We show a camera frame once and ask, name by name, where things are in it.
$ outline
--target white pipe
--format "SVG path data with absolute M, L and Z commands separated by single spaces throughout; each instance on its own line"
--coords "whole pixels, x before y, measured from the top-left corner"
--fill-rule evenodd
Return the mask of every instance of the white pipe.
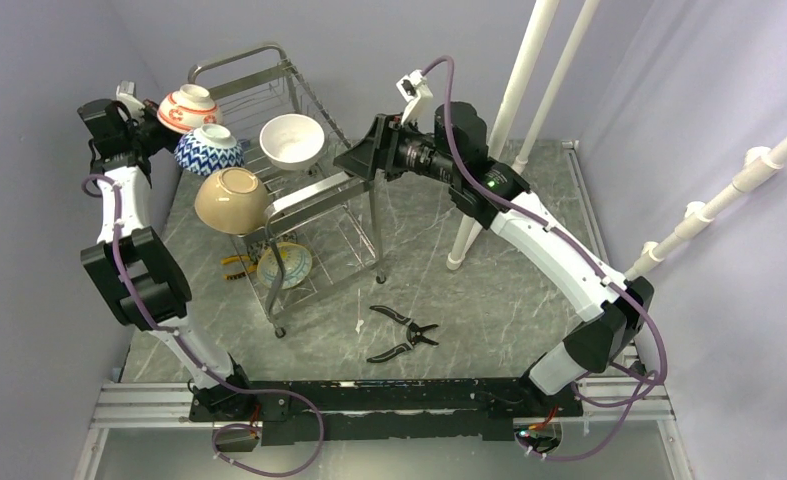
M 640 258 L 626 271 L 626 279 L 634 280 L 641 275 L 646 275 L 663 262 L 667 255 L 679 245 L 704 230 L 720 212 L 728 208 L 735 200 L 755 190 L 775 175 L 785 166 L 785 162 L 787 162 L 787 137 L 772 150 L 766 147 L 749 149 L 746 152 L 743 169 L 734 176 L 731 183 L 707 204 L 701 202 L 691 204 L 698 208 L 691 208 L 691 205 L 688 205 L 685 219 L 664 241 L 661 243 L 647 242 Z
M 508 132 L 511 131 L 511 124 L 514 123 L 514 117 L 522 103 L 523 94 L 531 79 L 531 72 L 534 70 L 537 57 L 540 56 L 543 41 L 546 39 L 546 33 L 549 31 L 549 25 L 552 24 L 559 3 L 560 0 L 537 0 L 531 11 L 520 51 L 514 61 L 514 68 L 511 69 L 511 77 L 508 79 L 502 103 L 499 105 L 499 113 L 490 131 L 490 138 L 487 140 L 487 153 L 493 158 L 499 158 L 505 147 L 505 141 L 508 140 Z M 447 268 L 456 270 L 461 266 L 466 250 L 480 231 L 481 225 L 476 224 L 471 217 L 464 216 L 458 227 L 452 251 L 446 257 Z
M 558 90 L 561 89 L 561 84 L 564 83 L 564 77 L 567 76 L 567 71 L 573 63 L 579 45 L 581 45 L 581 41 L 584 39 L 587 28 L 590 26 L 590 22 L 593 20 L 593 15 L 598 7 L 599 0 L 586 0 L 581 7 L 579 16 L 573 26 L 573 31 L 570 32 L 570 37 L 567 39 L 567 45 L 564 47 L 563 53 L 561 53 L 558 65 L 555 66 L 555 73 L 552 74 L 552 79 L 549 80 L 549 85 L 543 93 L 540 106 L 537 107 L 537 113 L 531 122 L 531 127 L 528 129 L 523 148 L 517 154 L 514 164 L 511 166 L 517 173 L 522 173 L 525 170 L 534 142 L 537 141 L 537 137 L 540 135 L 540 129 L 543 128 L 543 124 L 546 122 L 546 116 L 549 115 L 549 110 L 552 109 L 552 103 L 554 103 L 555 97 L 558 96 Z

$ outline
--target marble floor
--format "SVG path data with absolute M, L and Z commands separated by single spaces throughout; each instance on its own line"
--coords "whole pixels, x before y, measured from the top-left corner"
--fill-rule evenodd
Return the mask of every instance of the marble floor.
M 513 158 L 519 146 L 509 143 L 503 159 Z M 524 176 L 552 213 L 590 248 L 586 213 L 560 143 L 538 144 Z M 461 214 L 445 186 L 408 174 L 378 186 L 387 282 L 378 285 L 373 272 L 364 272 L 332 296 L 286 315 L 281 323 L 288 334 L 277 339 L 259 293 L 245 280 L 222 277 L 226 267 L 219 260 L 234 250 L 230 238 L 209 229 L 193 211 L 201 182 L 193 174 L 182 175 L 163 239 L 190 282 L 190 314 L 253 380 L 518 376 L 578 323 L 557 287 L 494 235 L 482 234 L 464 265 L 447 270 L 446 254 Z M 351 203 L 363 223 L 367 203 L 366 196 Z M 299 230 L 300 243 L 309 243 L 315 254 L 333 254 L 328 258 L 334 260 L 326 260 L 329 270 L 335 268 L 338 254 L 322 250 L 348 248 L 328 241 L 340 235 L 334 230 L 344 218 L 312 222 Z M 312 275 L 321 273 L 316 270 Z M 419 324 L 439 324 L 429 337 L 440 345 L 418 345 L 387 363 L 367 363 L 366 358 L 405 338 L 403 327 L 367 308 L 372 304 L 387 305 Z M 360 332 L 359 319 L 364 322 Z M 147 334 L 134 336 L 123 382 L 188 378 L 169 349 Z

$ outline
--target metal wire rack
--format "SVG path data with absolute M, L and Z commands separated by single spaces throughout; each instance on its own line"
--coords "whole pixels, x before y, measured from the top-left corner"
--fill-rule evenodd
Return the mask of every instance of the metal wire rack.
M 281 292 L 272 312 L 266 312 L 280 338 L 286 334 L 279 323 L 282 316 L 337 291 L 366 269 L 376 269 L 379 283 L 386 276 L 374 182 L 335 172 L 332 160 L 351 144 L 283 48 L 266 43 L 211 59 L 191 68 L 187 80 L 198 83 L 200 74 L 219 67 L 230 78 L 231 73 L 242 71 L 237 62 L 252 57 L 259 59 L 261 54 L 273 52 L 278 54 L 274 66 L 214 86 L 203 86 L 219 103 L 223 123 L 243 145 L 246 168 L 266 185 L 272 200 L 266 213 L 272 218 L 273 236 L 304 245 L 312 254 L 313 268 L 308 277 L 298 286 Z M 314 118 L 325 131 L 321 158 L 308 171 L 288 172 L 274 167 L 258 143 L 264 124 L 286 113 Z M 364 193 L 369 197 L 372 240 L 364 230 L 363 215 L 356 216 L 353 212 L 356 210 L 353 206 L 358 205 L 350 205 Z M 266 248 L 263 228 L 248 235 L 229 237 L 237 255 L 245 252 L 252 263 L 257 262 Z M 251 266 L 242 256 L 241 262 L 244 269 Z M 253 277 L 247 276 L 249 284 L 262 302 L 268 288 Z

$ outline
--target red patterned bowl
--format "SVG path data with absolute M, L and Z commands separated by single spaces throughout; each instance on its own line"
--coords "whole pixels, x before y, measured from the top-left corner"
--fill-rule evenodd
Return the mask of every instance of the red patterned bowl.
M 166 128 L 187 133 L 206 123 L 222 124 L 222 111 L 210 92 L 198 85 L 182 85 L 160 102 L 158 120 Z

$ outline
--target lavender wall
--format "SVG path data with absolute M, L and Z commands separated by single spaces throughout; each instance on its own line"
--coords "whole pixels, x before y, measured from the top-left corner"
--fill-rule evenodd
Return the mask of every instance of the lavender wall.
M 606 98 L 581 160 L 625 269 L 787 134 L 787 2 L 656 1 Z M 787 167 L 649 278 L 697 478 L 787 479 Z
M 473 103 L 491 124 L 534 6 L 533 0 L 111 2 L 164 89 L 183 83 L 198 61 L 276 41 L 352 137 L 363 136 L 376 113 L 401 111 L 395 82 L 441 54 L 456 61 L 455 97 Z M 582 3 L 561 3 L 511 138 L 528 131 Z M 602 2 L 543 138 L 578 138 L 648 8 L 648 2 Z M 262 68 L 247 66 L 243 74 Z
M 103 0 L 0 0 L 0 479 L 72 478 L 119 326 L 78 261 L 101 223 L 76 109 L 120 80 L 159 91 Z M 155 164 L 162 222 L 174 189 Z

